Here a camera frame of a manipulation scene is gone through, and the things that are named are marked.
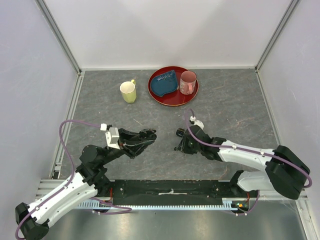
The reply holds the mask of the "black glossy charging case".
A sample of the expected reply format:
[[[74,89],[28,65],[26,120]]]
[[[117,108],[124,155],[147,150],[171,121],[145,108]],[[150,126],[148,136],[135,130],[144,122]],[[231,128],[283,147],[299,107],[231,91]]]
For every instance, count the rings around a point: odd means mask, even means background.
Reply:
[[[185,133],[185,129],[183,129],[183,128],[178,128],[177,130],[176,130],[176,135],[178,136],[178,137],[180,137],[180,138],[182,138],[183,136],[184,136],[184,133]]]

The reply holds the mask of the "black oval charging case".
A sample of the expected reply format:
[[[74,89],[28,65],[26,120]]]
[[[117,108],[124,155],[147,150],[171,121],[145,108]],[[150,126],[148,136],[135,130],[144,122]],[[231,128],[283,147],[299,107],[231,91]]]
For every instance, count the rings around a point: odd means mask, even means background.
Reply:
[[[155,141],[157,139],[156,130],[154,128],[145,128],[139,131],[139,138],[141,140]]]

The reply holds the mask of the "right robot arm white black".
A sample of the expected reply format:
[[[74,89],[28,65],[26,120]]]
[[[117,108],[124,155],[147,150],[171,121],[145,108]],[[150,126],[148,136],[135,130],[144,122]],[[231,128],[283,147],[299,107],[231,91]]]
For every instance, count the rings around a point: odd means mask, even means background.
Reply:
[[[179,128],[181,141],[175,151],[193,155],[200,153],[208,160],[237,163],[254,171],[238,170],[229,184],[235,197],[245,192],[275,190],[285,198],[299,198],[310,169],[288,147],[263,149],[236,144],[221,137],[209,137],[198,125]]]

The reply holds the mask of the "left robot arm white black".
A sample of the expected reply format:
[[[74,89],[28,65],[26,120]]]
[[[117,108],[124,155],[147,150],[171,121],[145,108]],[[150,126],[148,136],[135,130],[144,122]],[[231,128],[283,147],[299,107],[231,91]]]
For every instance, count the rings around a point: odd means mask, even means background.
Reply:
[[[62,184],[33,203],[22,202],[16,206],[16,239],[41,240],[70,210],[87,199],[106,196],[112,183],[106,176],[105,165],[123,155],[134,159],[157,138],[156,130],[152,128],[131,132],[105,123],[97,128],[105,133],[105,147],[85,146],[80,156],[81,164],[72,167],[71,175]]]

